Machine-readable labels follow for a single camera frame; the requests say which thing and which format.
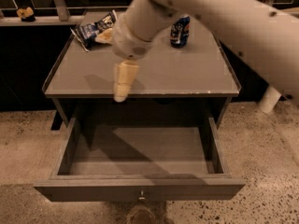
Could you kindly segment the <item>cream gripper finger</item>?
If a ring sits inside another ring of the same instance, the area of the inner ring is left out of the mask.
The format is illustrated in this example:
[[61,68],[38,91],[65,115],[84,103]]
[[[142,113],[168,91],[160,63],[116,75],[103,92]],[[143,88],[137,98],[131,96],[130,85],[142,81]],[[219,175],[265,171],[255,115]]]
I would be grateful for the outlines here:
[[136,61],[126,60],[114,66],[114,100],[123,102],[135,81],[139,65]]
[[112,28],[106,29],[103,33],[99,34],[95,41],[101,44],[110,44],[112,42]]

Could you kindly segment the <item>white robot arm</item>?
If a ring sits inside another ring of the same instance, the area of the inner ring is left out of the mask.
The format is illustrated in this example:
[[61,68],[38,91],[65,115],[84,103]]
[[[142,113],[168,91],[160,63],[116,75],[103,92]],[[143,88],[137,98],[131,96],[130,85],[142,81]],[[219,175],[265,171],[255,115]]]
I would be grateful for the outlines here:
[[133,0],[101,36],[125,60],[143,58],[187,14],[292,103],[299,104],[299,20],[256,0]]

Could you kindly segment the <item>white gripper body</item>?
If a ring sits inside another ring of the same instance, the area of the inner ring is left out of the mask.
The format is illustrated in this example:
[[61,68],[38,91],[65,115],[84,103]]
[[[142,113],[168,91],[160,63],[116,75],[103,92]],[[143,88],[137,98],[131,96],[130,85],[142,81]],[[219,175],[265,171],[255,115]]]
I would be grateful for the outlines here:
[[152,43],[137,38],[125,19],[126,15],[120,14],[112,28],[112,50],[125,60],[140,60],[151,49]]

